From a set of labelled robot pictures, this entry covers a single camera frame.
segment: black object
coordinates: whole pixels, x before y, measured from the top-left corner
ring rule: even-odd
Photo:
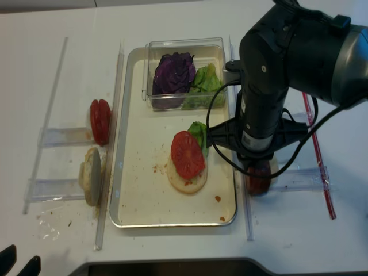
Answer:
[[[0,276],[5,276],[17,261],[17,247],[13,244],[0,252]],[[18,276],[38,276],[41,272],[41,258],[34,256]]]
[[[307,137],[310,126],[281,117],[289,87],[344,108],[368,91],[365,27],[304,9],[296,0],[274,2],[242,39],[240,61],[225,66],[240,80],[231,85],[241,84],[235,118],[208,129],[207,145],[236,151],[242,172]],[[313,105],[317,115],[315,99]]]

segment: bread bun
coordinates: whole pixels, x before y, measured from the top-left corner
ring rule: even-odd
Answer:
[[[97,148],[87,151],[80,164],[78,183],[85,193],[88,205],[96,206],[101,192],[101,160]]]
[[[178,191],[181,191],[182,193],[194,194],[201,190],[204,184],[206,184],[208,173],[208,164],[206,159],[204,170],[202,170],[196,177],[190,180],[183,179],[178,174],[174,162],[171,158],[171,154],[169,154],[166,169],[168,180]]]

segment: table surface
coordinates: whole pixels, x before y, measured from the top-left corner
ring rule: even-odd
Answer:
[[[300,2],[368,25],[364,0]],[[18,249],[9,275],[34,255],[41,256],[41,275],[55,276],[88,263],[216,258],[251,258],[274,273],[368,270],[366,104],[338,114],[318,132],[333,187],[334,221],[321,193],[278,193],[252,200],[254,241],[246,239],[240,200],[237,217],[227,227],[119,229],[107,216],[103,249],[94,251],[97,221],[83,201],[31,204],[29,213],[22,214],[64,37],[79,51],[91,37],[98,38],[98,67],[104,74],[95,82],[113,91],[120,41],[125,66],[130,51],[150,41],[223,37],[227,44],[230,37],[237,52],[246,31],[272,5],[213,1],[0,15],[0,248],[15,244]],[[85,61],[74,58],[72,72],[82,74]],[[320,102],[320,110],[322,118],[332,106]]]

